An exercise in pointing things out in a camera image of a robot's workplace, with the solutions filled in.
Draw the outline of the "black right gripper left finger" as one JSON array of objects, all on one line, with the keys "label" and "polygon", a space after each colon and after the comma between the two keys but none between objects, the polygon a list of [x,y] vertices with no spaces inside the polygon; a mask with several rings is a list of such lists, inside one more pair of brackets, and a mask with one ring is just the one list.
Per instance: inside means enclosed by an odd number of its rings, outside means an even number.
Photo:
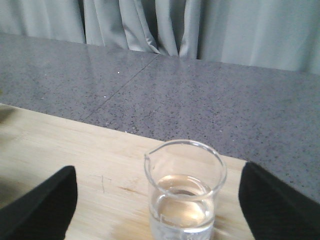
[{"label": "black right gripper left finger", "polygon": [[63,240],[77,201],[76,170],[68,165],[0,210],[0,238]]}]

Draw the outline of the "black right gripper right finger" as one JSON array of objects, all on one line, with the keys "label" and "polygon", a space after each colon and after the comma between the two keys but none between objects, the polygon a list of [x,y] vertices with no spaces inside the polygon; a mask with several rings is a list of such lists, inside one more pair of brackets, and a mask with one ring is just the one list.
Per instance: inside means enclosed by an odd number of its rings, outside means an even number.
[{"label": "black right gripper right finger", "polygon": [[241,173],[238,199],[256,240],[318,240],[320,205],[254,162]]}]

